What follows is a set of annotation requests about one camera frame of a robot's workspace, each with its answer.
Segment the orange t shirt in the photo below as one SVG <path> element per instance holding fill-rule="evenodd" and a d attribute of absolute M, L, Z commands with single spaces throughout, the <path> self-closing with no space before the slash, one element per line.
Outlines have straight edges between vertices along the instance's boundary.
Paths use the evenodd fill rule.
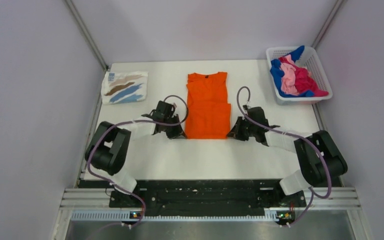
<path fill-rule="evenodd" d="M 227 72 L 190 73 L 187 76 L 188 139 L 222 140 L 231 130 L 232 106 L 228 102 Z"/>

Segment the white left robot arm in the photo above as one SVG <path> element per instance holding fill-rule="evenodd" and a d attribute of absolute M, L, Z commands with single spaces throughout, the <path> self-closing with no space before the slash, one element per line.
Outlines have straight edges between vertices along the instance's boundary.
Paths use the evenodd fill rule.
<path fill-rule="evenodd" d="M 165 133 L 168 139 L 185 137 L 176 107 L 174 103 L 160 100 L 150 113 L 136 119 L 117 124 L 102 121 L 86 148 L 84 158 L 88 172 L 121 192 L 121 200 L 129 207 L 136 206 L 141 198 L 135 190 L 137 181 L 125 167 L 129 145 L 159 133 Z"/>

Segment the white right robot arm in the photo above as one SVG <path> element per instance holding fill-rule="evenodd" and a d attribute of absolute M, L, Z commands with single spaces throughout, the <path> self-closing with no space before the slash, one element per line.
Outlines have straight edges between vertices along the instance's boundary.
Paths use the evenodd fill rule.
<path fill-rule="evenodd" d="M 243 116 L 226 135 L 239 141 L 254 138 L 256 142 L 296 154 L 299 170 L 277 182 L 273 200 L 279 206 L 287 206 L 294 194 L 312 190 L 319 184 L 326 184 L 325 194 L 314 195 L 326 199 L 332 193 L 333 179 L 345 174 L 348 165 L 331 135 L 325 130 L 314 133 L 300 133 L 287 130 L 279 125 L 270 125 L 261 107 L 247 106 Z"/>

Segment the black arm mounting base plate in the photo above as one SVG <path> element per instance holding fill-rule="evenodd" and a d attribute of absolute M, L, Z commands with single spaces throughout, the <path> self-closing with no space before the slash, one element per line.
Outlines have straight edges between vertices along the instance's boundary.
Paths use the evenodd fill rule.
<path fill-rule="evenodd" d="M 270 208 L 305 208 L 304 191 L 281 192 L 278 179 L 139 180 L 132 195 L 104 180 L 81 180 L 80 189 L 103 189 L 110 208 L 133 208 L 130 218 L 262 217 Z"/>

